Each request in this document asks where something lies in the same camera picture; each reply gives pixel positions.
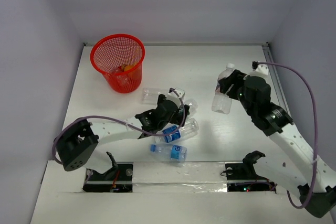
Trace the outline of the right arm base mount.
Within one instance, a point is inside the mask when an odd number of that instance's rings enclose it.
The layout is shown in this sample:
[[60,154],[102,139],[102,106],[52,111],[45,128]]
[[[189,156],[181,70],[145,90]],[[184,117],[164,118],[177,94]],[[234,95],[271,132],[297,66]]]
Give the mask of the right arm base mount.
[[255,172],[254,165],[262,157],[265,157],[264,153],[253,151],[248,153],[242,161],[238,163],[226,163],[220,175],[227,180],[227,191],[242,193],[252,191],[276,192],[277,184],[265,177],[257,175]]

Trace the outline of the blue label large bottle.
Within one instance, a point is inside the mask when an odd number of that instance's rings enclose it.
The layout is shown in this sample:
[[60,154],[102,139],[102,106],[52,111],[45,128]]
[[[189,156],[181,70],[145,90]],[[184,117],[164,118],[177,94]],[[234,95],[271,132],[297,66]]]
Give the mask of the blue label large bottle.
[[177,125],[166,127],[160,134],[165,136],[156,136],[156,143],[172,143],[181,140],[186,140],[198,134],[199,125],[194,118],[187,119],[183,127],[177,131]]

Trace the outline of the large clear plastic bottle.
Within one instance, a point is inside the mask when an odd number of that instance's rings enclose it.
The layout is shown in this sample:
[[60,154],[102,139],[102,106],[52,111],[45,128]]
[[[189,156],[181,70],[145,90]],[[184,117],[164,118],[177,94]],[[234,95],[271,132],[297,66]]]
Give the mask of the large clear plastic bottle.
[[142,103],[149,105],[157,104],[160,94],[167,94],[167,89],[143,88]]

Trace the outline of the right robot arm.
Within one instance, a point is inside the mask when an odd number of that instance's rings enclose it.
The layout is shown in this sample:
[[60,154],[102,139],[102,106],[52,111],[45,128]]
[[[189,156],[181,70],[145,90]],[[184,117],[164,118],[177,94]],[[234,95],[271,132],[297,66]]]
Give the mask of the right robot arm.
[[304,208],[316,218],[322,218],[335,207],[335,171],[303,138],[290,115],[271,101],[271,86],[266,78],[268,70],[254,70],[248,74],[234,70],[217,81],[217,92],[241,103],[256,128],[278,145],[298,169],[292,172],[282,161],[269,161],[260,151],[243,158],[241,171],[248,178],[257,175],[277,182],[300,200]]

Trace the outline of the orange plastic bottle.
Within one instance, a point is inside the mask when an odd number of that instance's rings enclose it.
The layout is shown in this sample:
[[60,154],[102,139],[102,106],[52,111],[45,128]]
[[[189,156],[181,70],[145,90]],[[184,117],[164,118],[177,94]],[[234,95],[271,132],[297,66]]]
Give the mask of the orange plastic bottle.
[[122,73],[130,74],[136,71],[135,65],[122,65],[120,67]]

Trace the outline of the green label clear bottle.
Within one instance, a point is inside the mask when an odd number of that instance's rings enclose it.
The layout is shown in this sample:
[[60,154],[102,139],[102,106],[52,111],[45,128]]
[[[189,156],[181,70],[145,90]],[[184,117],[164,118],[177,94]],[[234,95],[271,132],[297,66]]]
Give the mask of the green label clear bottle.
[[198,108],[198,104],[194,99],[187,99],[184,101],[184,104],[189,106],[190,113],[195,112]]

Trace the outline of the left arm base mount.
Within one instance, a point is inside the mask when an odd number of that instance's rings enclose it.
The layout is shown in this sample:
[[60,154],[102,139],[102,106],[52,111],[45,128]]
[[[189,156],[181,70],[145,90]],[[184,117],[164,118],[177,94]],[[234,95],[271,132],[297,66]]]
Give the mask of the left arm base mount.
[[131,193],[133,192],[133,163],[117,163],[107,152],[111,168],[101,174],[88,169],[82,190],[86,193]]

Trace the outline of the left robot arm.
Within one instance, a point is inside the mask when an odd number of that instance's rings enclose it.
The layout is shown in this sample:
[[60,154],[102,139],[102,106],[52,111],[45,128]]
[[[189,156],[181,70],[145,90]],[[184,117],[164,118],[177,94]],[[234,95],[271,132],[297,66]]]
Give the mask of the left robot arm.
[[149,136],[162,136],[160,132],[167,124],[182,127],[189,107],[183,103],[185,92],[170,89],[168,94],[160,94],[157,106],[127,120],[108,116],[83,116],[65,127],[53,141],[53,159],[65,171],[71,172],[84,167],[103,180],[115,178],[119,166],[111,151],[99,151],[103,145]]

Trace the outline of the red label small bottle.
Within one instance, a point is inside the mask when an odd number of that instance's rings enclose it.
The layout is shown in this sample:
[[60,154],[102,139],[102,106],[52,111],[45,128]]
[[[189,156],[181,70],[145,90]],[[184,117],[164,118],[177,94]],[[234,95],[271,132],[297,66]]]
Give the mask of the red label small bottle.
[[117,67],[112,70],[111,79],[120,88],[128,87],[131,80],[127,74],[121,74],[123,71]]

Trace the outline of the white label clear bottle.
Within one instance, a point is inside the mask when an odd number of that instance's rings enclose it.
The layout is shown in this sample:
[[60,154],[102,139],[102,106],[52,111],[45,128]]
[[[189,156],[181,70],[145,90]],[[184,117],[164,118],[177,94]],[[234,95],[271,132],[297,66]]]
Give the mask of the white label clear bottle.
[[235,65],[228,63],[226,69],[221,72],[217,78],[215,95],[212,102],[212,111],[222,114],[229,114],[232,106],[232,100],[226,94],[220,92],[219,80],[227,78],[235,70]]

